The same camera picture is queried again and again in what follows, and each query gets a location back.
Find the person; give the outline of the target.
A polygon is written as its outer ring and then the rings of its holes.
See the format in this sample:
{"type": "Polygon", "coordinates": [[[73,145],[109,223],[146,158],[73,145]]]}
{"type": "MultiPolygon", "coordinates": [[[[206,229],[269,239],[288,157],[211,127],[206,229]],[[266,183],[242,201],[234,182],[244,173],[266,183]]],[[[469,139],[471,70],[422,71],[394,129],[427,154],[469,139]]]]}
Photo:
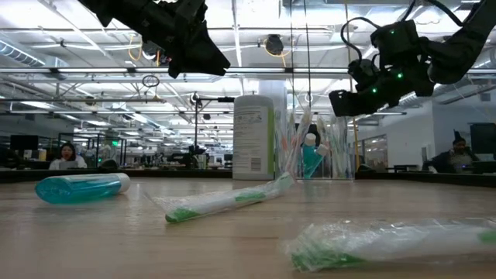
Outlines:
{"type": "Polygon", "coordinates": [[[69,169],[85,169],[88,165],[84,158],[79,156],[72,143],[65,143],[60,148],[60,157],[50,163],[49,169],[52,171],[62,171],[69,169]]]}
{"type": "Polygon", "coordinates": [[[452,148],[425,161],[422,170],[443,174],[464,174],[467,172],[467,167],[472,167],[473,162],[480,160],[467,146],[466,140],[459,131],[454,130],[453,134],[452,148]]]}

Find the white green wipes canister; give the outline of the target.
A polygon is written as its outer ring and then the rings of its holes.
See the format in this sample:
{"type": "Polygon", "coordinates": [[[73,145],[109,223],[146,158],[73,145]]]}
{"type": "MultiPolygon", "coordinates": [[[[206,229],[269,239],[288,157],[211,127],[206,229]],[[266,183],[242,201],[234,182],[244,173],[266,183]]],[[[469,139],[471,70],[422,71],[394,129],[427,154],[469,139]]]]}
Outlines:
{"type": "Polygon", "coordinates": [[[274,179],[274,103],[263,95],[235,99],[233,111],[232,178],[274,179]]]}

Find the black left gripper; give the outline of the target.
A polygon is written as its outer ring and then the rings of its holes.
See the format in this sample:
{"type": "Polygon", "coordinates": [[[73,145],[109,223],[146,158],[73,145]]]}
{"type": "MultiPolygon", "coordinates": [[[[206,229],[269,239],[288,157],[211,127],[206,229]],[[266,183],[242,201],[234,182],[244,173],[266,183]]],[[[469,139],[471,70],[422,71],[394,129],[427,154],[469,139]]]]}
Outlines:
{"type": "Polygon", "coordinates": [[[168,74],[172,78],[183,73],[226,74],[231,63],[210,38],[207,22],[201,22],[205,0],[151,2],[141,12],[143,42],[168,52],[168,74]]]}

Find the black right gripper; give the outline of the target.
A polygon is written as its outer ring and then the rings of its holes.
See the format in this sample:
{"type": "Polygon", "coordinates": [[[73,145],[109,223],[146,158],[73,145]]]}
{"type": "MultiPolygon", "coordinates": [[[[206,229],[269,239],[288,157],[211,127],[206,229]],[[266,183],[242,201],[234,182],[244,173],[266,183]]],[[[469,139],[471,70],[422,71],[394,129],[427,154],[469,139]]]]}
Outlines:
{"type": "Polygon", "coordinates": [[[410,93],[429,97],[435,84],[427,75],[428,67],[427,63],[390,67],[379,73],[371,92],[331,91],[329,100],[334,114],[338,117],[373,114],[386,103],[398,105],[400,99],[410,93]]]}

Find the green toothbrush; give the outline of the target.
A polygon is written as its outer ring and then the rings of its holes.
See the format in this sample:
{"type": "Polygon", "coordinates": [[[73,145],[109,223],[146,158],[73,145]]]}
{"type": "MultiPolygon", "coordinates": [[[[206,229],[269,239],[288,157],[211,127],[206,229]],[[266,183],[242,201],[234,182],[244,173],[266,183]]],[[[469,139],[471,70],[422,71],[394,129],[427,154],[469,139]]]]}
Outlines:
{"type": "Polygon", "coordinates": [[[178,198],[152,196],[146,192],[144,195],[164,211],[167,222],[179,223],[277,198],[295,184],[295,179],[286,172],[275,181],[230,191],[178,198]]]}
{"type": "Polygon", "coordinates": [[[347,144],[347,121],[345,117],[331,118],[331,145],[332,145],[332,177],[334,179],[348,179],[350,172],[350,156],[347,144]]]}
{"type": "Polygon", "coordinates": [[[311,224],[284,243],[284,253],[302,272],[491,259],[496,258],[496,218],[311,224]]]}

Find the clear acrylic organizer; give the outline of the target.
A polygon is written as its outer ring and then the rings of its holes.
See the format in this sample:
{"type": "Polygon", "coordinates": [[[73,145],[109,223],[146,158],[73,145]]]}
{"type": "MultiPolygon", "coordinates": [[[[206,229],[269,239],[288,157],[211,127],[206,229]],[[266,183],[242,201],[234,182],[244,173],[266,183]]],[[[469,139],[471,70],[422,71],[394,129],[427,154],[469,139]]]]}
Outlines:
{"type": "Polygon", "coordinates": [[[297,146],[293,149],[276,152],[274,158],[278,173],[275,176],[275,180],[292,179],[296,181],[298,177],[303,180],[311,180],[324,158],[328,156],[330,156],[331,160],[333,179],[353,178],[353,169],[350,167],[346,153],[342,160],[342,163],[346,163],[346,166],[339,168],[338,153],[331,153],[330,149],[324,144],[309,146],[304,143],[302,146],[297,146]]]}

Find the teal mouthwash bottle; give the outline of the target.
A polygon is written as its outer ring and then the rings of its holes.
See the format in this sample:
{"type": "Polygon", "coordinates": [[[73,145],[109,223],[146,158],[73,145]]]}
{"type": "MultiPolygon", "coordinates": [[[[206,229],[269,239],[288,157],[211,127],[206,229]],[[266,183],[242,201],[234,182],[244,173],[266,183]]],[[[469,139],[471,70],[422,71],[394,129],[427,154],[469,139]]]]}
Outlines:
{"type": "Polygon", "coordinates": [[[320,165],[323,158],[327,156],[328,153],[329,153],[329,148],[326,145],[324,144],[319,145],[319,147],[313,153],[312,161],[309,164],[307,171],[307,178],[311,178],[313,176],[315,170],[320,165]]]}
{"type": "Polygon", "coordinates": [[[322,155],[316,149],[317,136],[313,133],[308,133],[302,145],[303,155],[303,178],[310,179],[315,172],[315,169],[322,160],[322,155]]]}
{"type": "Polygon", "coordinates": [[[124,173],[78,174],[47,177],[35,192],[50,204],[92,202],[113,197],[129,190],[131,180],[124,173]]]}

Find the black tripod stand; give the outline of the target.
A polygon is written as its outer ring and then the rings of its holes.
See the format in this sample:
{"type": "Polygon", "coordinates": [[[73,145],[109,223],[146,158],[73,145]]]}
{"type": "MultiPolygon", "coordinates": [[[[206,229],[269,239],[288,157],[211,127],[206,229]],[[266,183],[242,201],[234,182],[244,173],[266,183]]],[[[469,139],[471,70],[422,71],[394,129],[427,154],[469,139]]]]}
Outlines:
{"type": "Polygon", "coordinates": [[[194,143],[192,145],[191,154],[195,155],[198,148],[199,104],[203,101],[206,101],[207,103],[210,102],[233,103],[235,101],[235,98],[234,97],[201,98],[197,93],[194,93],[191,98],[195,105],[195,136],[194,136],[194,143]]]}

